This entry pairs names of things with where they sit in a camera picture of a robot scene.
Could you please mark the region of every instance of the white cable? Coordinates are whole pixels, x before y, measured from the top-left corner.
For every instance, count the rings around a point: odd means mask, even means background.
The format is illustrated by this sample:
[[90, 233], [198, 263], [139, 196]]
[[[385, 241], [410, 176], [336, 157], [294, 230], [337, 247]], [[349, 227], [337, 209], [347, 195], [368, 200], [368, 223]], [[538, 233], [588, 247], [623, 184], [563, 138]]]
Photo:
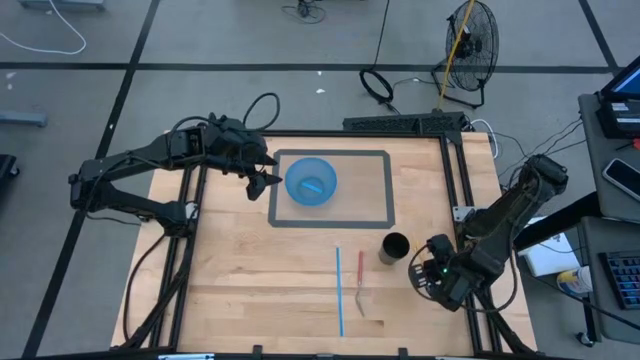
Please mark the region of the white cable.
[[477, 122], [481, 122], [481, 123], [485, 124], [487, 126], [487, 128], [489, 129], [489, 133], [491, 134], [491, 137], [493, 138], [493, 148], [495, 149], [494, 154], [493, 154], [493, 158], [497, 159], [498, 158], [498, 154], [500, 154], [500, 149], [498, 148], [498, 140], [496, 139], [496, 134], [493, 133], [493, 129], [491, 128], [491, 125], [489, 125], [489, 123], [484, 119], [473, 120], [471, 122], [471, 125], [473, 125], [473, 124], [475, 124]]
[[71, 26], [71, 24], [69, 24], [69, 22], [64, 17], [62, 17], [62, 15], [60, 15], [60, 12], [56, 8], [56, 6], [53, 4], [53, 0], [49, 0], [49, 4], [51, 4], [51, 7], [53, 8], [53, 11], [56, 12], [56, 14], [60, 18], [60, 20], [62, 20], [65, 24], [67, 24], [69, 29], [73, 30], [73, 32], [76, 33], [76, 35], [78, 35], [80, 40], [82, 40], [82, 47], [80, 49], [78, 49], [76, 51], [36, 49], [36, 48], [29, 47], [29, 46], [18, 44], [17, 42], [11, 40], [7, 35], [5, 35], [2, 32], [0, 32], [0, 36], [2, 36], [3, 38], [7, 39], [7, 41], [12, 43], [13, 45], [15, 45], [15, 46], [17, 46], [19, 48], [25, 49], [25, 50], [30, 50], [30, 51], [40, 52], [40, 53], [47, 53], [47, 54], [62, 54], [62, 55], [77, 55], [77, 54], [81, 53], [84, 50], [84, 48], [87, 47], [87, 41], [84, 39], [82, 34], [80, 34], [78, 32], [78, 30], [76, 30], [73, 26]]

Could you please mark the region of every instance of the transparent blue bowl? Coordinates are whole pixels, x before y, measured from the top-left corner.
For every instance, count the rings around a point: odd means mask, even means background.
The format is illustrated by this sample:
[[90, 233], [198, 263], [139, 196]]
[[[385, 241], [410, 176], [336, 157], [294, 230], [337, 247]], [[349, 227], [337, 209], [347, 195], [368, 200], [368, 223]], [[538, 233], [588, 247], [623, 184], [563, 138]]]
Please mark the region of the transparent blue bowl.
[[319, 158], [294, 162], [284, 178], [289, 196], [300, 205], [319, 206], [336, 192], [338, 178], [333, 166]]

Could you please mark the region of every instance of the computer screen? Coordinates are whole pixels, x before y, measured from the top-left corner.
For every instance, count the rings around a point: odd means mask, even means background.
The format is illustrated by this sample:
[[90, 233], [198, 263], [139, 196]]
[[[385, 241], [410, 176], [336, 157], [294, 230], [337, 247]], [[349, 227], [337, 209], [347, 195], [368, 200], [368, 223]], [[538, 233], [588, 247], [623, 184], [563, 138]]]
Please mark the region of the computer screen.
[[640, 67], [630, 72], [612, 90], [615, 93], [640, 94]]

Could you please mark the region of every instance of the wooden tabletop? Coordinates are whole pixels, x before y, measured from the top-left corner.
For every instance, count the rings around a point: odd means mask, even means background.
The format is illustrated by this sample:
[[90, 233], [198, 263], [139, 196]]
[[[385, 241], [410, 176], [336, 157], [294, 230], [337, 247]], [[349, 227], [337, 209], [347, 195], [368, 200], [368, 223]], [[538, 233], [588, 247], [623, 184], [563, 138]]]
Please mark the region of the wooden tabletop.
[[[500, 196], [500, 189], [487, 136], [465, 133], [463, 139], [476, 206], [488, 206]], [[274, 228], [267, 221], [269, 190], [251, 202], [246, 199], [246, 180], [210, 171], [178, 350], [248, 353], [253, 345], [262, 345], [265, 353], [393, 355], [399, 347], [406, 347], [411, 355], [472, 355], [465, 312], [450, 312], [415, 294], [407, 277], [409, 257], [393, 266], [377, 258], [382, 238], [392, 231], [420, 246], [437, 234], [453, 239], [439, 141], [273, 137], [267, 142], [270, 153], [280, 149], [386, 151], [391, 159], [395, 225], [387, 230]], [[453, 147], [450, 154], [462, 205]], [[181, 172], [157, 171], [149, 198], [177, 199], [181, 177]], [[161, 233], [158, 224], [143, 224], [132, 264]], [[136, 276], [130, 332], [157, 300], [167, 244], [165, 240], [145, 260]], [[338, 246], [342, 250], [345, 337], [339, 335]], [[364, 318], [354, 299], [360, 250], [365, 253]], [[492, 287], [496, 306], [509, 297], [512, 286], [511, 272], [505, 271]], [[535, 348], [523, 291], [502, 314], [523, 342]], [[172, 316], [170, 305], [161, 343], [167, 342]], [[114, 345], [123, 342], [121, 322], [122, 309]], [[484, 348], [490, 349], [488, 333], [484, 327], [481, 330]]]

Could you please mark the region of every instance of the black cup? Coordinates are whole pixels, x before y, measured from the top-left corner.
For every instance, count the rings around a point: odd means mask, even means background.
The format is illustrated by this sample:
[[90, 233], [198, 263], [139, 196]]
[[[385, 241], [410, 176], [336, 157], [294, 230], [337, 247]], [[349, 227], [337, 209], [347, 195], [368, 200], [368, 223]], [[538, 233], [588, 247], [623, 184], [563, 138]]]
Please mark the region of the black cup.
[[396, 261], [407, 256], [410, 248], [411, 244], [406, 236], [400, 233], [391, 233], [382, 240], [378, 257], [383, 264], [393, 265]]

